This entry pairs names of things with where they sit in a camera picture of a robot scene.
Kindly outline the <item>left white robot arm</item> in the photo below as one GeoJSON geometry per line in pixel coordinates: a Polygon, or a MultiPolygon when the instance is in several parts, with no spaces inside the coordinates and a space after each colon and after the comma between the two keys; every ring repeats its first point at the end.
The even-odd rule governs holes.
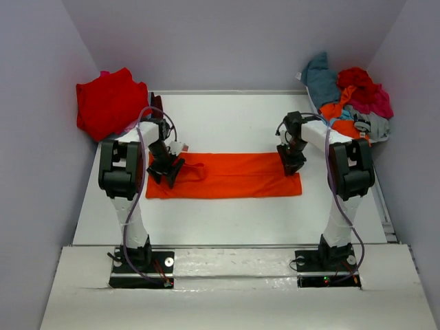
{"type": "Polygon", "coordinates": [[[145,179],[173,188],[184,165],[184,144],[166,143],[171,126],[165,119],[141,120],[128,133],[105,140],[100,149],[98,185],[110,199],[120,224],[122,243],[116,260],[146,271],[153,252],[142,221],[139,200],[145,179]]]}

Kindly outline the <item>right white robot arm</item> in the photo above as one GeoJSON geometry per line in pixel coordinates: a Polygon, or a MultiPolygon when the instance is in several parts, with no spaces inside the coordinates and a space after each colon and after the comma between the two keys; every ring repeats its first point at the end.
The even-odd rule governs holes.
{"type": "Polygon", "coordinates": [[[286,176],[295,175],[306,162],[308,144],[324,154],[327,182],[332,194],[329,220],[315,250],[299,250],[294,262],[298,272],[336,272],[347,264],[355,272],[362,258],[356,258],[352,239],[359,234],[353,222],[362,198],[375,183],[369,142],[332,129],[314,113],[289,112],[276,130],[276,147],[286,176]]]}

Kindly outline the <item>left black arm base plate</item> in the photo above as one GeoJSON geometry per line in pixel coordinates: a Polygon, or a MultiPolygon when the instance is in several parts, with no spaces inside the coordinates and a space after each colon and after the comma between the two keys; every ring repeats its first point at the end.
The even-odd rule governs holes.
{"type": "Polygon", "coordinates": [[[122,251],[115,249],[107,253],[112,260],[109,286],[113,289],[173,289],[175,252],[172,250],[153,250],[149,265],[132,261],[136,272],[125,260],[122,251]]]}

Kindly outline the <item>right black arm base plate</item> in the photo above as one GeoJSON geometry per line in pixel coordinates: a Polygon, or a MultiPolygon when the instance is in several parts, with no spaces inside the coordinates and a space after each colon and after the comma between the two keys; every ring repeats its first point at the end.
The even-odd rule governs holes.
{"type": "Polygon", "coordinates": [[[299,288],[362,286],[353,250],[329,265],[322,264],[317,250],[297,250],[289,266],[296,272],[299,288]]]}

